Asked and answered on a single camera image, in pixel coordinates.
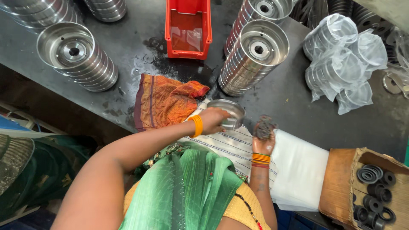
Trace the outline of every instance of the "center hole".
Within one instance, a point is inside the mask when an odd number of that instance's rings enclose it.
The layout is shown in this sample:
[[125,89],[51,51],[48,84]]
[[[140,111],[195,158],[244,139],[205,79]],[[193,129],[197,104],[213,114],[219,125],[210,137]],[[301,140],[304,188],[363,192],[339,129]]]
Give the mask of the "center hole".
[[264,13],[267,13],[268,12],[268,7],[266,5],[262,5],[260,7],[260,10],[263,11]]
[[255,48],[254,48],[254,51],[257,53],[257,54],[262,54],[263,53],[263,47],[261,47],[261,46],[256,46]]
[[76,47],[71,48],[69,53],[71,56],[77,56],[79,54],[79,49]]

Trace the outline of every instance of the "blue object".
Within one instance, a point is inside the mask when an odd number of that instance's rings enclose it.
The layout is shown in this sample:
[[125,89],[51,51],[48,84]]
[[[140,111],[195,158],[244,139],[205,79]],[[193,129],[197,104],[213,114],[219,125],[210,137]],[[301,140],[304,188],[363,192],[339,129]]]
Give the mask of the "blue object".
[[0,129],[13,129],[13,130],[22,130],[22,131],[31,131],[26,127],[19,125],[17,122],[8,120],[0,116]]

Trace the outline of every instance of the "woman's left arm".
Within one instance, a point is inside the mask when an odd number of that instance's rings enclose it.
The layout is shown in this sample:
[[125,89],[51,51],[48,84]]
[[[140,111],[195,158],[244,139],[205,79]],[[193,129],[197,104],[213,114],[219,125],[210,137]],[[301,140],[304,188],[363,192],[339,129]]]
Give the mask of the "woman's left arm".
[[[222,131],[226,111],[200,113],[203,134]],[[95,153],[82,167],[66,193],[52,230],[117,230],[124,218],[124,178],[172,142],[195,133],[193,121],[136,133]]]

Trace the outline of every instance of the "striped white cloth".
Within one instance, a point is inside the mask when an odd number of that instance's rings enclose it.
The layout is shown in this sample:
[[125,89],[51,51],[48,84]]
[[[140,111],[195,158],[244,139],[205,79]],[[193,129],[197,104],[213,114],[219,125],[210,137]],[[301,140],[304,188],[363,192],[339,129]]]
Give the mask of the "striped white cloth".
[[[207,108],[210,100],[205,99],[199,107],[189,116],[198,115]],[[236,168],[236,172],[248,176],[250,181],[250,172],[252,168],[252,143],[253,137],[245,126],[236,130],[227,130],[210,135],[200,135],[196,138],[185,137],[179,141],[193,141],[202,144],[221,157],[229,158]],[[270,190],[273,188],[277,176],[277,167],[273,161],[270,162]]]

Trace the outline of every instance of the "woman's left hand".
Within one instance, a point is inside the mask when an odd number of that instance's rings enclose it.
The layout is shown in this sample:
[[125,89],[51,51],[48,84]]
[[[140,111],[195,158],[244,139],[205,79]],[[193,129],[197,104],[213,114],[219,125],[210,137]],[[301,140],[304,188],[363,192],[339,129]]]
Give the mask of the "woman's left hand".
[[222,121],[230,117],[230,114],[221,108],[210,107],[199,114],[203,122],[203,135],[213,134],[225,129],[221,126]]

